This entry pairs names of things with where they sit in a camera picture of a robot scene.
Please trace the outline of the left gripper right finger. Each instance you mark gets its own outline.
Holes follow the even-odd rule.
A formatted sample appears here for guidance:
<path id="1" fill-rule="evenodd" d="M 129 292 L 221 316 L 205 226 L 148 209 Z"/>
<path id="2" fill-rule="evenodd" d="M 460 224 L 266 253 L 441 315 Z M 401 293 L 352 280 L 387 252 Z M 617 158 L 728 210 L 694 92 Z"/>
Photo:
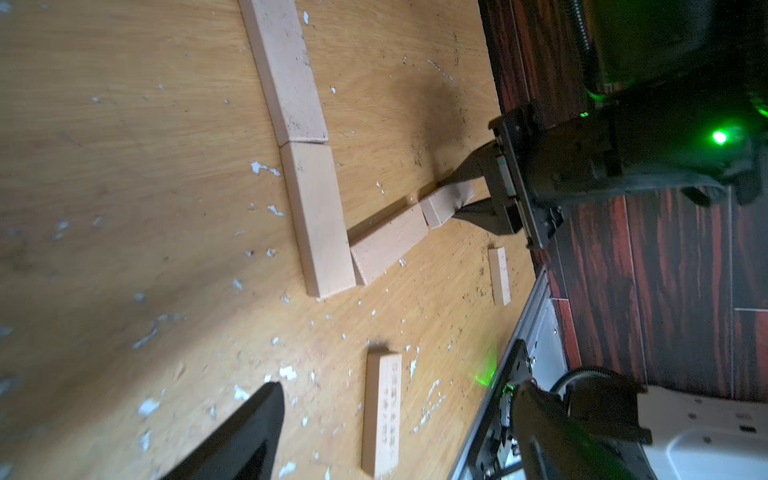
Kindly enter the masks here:
<path id="1" fill-rule="evenodd" d="M 512 426 L 528 479 L 631 479 L 617 457 L 532 381 L 515 388 Z"/>

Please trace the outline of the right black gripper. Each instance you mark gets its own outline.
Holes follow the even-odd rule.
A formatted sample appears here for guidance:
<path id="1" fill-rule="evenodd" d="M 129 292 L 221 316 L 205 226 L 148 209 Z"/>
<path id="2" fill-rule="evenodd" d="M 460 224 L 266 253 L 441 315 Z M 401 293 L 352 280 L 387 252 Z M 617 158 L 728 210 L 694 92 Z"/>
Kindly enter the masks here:
<path id="1" fill-rule="evenodd" d="M 592 112 L 546 127 L 534 102 L 489 123 L 495 140 L 474 150 L 441 185 L 482 178 L 482 164 L 497 154 L 510 205 L 492 198 L 467 204 L 454 218 L 498 236 L 524 230 L 531 250 L 545 249 L 566 217 L 566 209 L 625 194 L 615 118 Z"/>

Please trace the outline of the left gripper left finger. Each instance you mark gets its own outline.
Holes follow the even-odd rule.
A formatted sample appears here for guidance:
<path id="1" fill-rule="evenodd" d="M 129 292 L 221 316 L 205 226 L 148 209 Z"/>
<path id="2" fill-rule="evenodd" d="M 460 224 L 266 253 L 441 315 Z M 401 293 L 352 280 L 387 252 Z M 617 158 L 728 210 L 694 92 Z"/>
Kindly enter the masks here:
<path id="1" fill-rule="evenodd" d="M 165 477 L 269 479 L 284 418 L 282 385 L 267 382 Z"/>

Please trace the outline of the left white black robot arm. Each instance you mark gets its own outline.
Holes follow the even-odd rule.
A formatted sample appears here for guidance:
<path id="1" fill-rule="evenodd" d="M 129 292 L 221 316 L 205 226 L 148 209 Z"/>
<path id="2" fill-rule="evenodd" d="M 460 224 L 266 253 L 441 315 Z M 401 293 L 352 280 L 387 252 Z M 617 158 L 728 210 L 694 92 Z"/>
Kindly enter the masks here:
<path id="1" fill-rule="evenodd" d="M 549 390 L 514 373 L 464 468 L 478 479 L 763 479 L 767 408 L 642 386 L 597 367 Z"/>

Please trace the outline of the natural wood block body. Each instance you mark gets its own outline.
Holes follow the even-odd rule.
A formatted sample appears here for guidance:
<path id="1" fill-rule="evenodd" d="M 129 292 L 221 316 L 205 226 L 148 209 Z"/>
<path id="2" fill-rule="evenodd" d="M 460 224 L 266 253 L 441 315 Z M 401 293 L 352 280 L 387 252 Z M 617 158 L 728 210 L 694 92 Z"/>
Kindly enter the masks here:
<path id="1" fill-rule="evenodd" d="M 325 299 L 354 287 L 331 147 L 289 142 L 280 154 L 308 294 Z"/>

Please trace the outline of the natural wood block neck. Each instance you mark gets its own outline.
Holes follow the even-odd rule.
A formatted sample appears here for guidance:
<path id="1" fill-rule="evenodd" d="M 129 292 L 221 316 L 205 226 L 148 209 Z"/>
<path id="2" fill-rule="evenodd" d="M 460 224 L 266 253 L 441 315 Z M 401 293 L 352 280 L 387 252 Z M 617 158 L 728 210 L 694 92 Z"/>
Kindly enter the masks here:
<path id="1" fill-rule="evenodd" d="M 278 144 L 328 142 L 296 4 L 284 0 L 239 4 Z"/>

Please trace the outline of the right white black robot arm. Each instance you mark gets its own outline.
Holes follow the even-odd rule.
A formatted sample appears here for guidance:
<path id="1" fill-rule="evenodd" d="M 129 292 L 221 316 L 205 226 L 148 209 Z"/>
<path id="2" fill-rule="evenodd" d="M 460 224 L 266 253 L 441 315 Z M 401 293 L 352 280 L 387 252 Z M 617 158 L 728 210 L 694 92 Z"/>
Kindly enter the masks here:
<path id="1" fill-rule="evenodd" d="M 535 103 L 491 121 L 493 139 L 446 185 L 481 178 L 486 199 L 459 220 L 549 244 L 568 206 L 677 189 L 741 205 L 767 172 L 767 5 L 763 1 L 568 1 L 592 106 L 547 125 Z"/>

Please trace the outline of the natural wood block diagonal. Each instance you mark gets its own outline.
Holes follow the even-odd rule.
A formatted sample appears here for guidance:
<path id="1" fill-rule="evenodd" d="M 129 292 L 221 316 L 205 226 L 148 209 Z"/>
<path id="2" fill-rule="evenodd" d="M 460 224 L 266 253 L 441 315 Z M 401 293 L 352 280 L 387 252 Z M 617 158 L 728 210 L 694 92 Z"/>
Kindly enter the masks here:
<path id="1" fill-rule="evenodd" d="M 428 233 L 422 207 L 415 204 L 357 240 L 350 248 L 356 284 L 373 283 Z"/>

